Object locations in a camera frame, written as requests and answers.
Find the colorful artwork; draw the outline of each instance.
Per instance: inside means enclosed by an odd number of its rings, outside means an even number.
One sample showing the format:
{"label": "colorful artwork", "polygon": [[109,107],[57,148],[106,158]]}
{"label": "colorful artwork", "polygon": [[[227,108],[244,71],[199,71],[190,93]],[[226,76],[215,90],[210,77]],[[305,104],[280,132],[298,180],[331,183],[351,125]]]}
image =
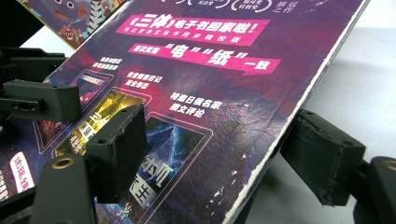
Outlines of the colorful artwork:
{"label": "colorful artwork", "polygon": [[124,0],[18,1],[74,49],[124,2]]}
{"label": "colorful artwork", "polygon": [[[93,73],[90,71],[82,71],[80,75],[71,83],[71,86],[78,87],[79,101],[81,110],[84,111],[89,103],[91,103],[100,90],[108,84],[113,76],[103,73]],[[47,150],[50,144],[66,130],[70,122],[55,122],[53,120],[37,120],[34,122],[38,129],[37,141],[40,143],[40,152]]]}
{"label": "colorful artwork", "polygon": [[[8,121],[17,134],[0,139],[7,196],[18,192],[9,167],[17,153],[35,184],[45,161],[83,154],[83,144],[118,109],[143,102],[151,151],[120,203],[96,205],[100,222],[232,223],[366,5],[125,2],[46,79],[87,86],[83,118],[42,152],[31,123]],[[84,21],[84,11],[79,14]],[[95,92],[86,81],[102,79],[82,74],[113,78]]]}

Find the white background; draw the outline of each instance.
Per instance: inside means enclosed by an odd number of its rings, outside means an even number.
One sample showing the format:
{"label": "white background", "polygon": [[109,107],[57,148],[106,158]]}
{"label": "white background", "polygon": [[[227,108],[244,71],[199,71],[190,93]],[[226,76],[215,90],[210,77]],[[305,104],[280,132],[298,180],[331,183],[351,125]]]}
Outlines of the white background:
{"label": "white background", "polygon": [[[23,47],[73,52],[47,28]],[[396,1],[372,0],[305,107],[367,146],[364,159],[396,158]],[[352,224],[355,205],[323,207],[276,156],[247,224]]]}

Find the pink banner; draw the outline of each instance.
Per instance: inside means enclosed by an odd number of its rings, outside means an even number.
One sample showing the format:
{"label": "pink banner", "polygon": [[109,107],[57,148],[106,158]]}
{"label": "pink banner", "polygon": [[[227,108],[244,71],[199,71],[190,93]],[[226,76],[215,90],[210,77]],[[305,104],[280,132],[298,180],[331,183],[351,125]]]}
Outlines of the pink banner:
{"label": "pink banner", "polygon": [[174,18],[170,14],[146,14],[131,16],[117,33],[250,46],[268,22],[269,20]]}
{"label": "pink banner", "polygon": [[245,52],[191,48],[174,44],[164,47],[136,43],[128,52],[245,71],[244,76],[272,74],[281,61],[280,59],[250,58]]}

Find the book cover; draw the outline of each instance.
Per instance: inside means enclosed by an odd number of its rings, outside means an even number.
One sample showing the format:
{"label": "book cover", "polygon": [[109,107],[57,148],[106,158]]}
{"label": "book cover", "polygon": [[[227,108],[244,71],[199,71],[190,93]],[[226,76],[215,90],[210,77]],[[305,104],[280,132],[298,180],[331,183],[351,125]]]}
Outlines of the book cover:
{"label": "book cover", "polygon": [[76,49],[124,0],[17,0]]}
{"label": "book cover", "polygon": [[46,79],[78,86],[83,117],[7,121],[2,199],[144,104],[149,154],[119,204],[96,205],[99,220],[233,222],[367,3],[126,2]]}

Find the printed book image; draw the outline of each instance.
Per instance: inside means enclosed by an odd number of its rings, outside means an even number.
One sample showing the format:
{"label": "printed book image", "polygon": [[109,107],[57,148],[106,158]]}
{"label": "printed book image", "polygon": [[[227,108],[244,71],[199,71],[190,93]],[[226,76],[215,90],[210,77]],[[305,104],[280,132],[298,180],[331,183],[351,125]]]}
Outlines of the printed book image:
{"label": "printed book image", "polygon": [[184,164],[193,160],[211,135],[209,130],[185,122],[176,125],[173,119],[156,113],[148,116],[146,131],[149,152],[131,183],[130,193],[120,204],[97,204],[100,223],[136,223],[152,213],[166,197],[164,189],[171,179],[177,173],[178,178],[182,176],[188,169]]}
{"label": "printed book image", "polygon": [[[77,86],[81,110],[84,111],[88,103],[92,102],[100,90],[108,84],[112,76],[103,73],[94,73],[84,70],[72,83]],[[46,150],[49,145],[62,133],[70,122],[56,122],[53,120],[36,120],[34,122],[37,129],[37,139],[40,145],[40,152]]]}
{"label": "printed book image", "polygon": [[67,153],[84,155],[87,142],[113,118],[117,112],[131,105],[143,104],[144,99],[119,91],[110,91],[106,98],[85,118],[77,128],[55,149],[55,156]]}
{"label": "printed book image", "polygon": [[124,0],[17,0],[76,49]]}

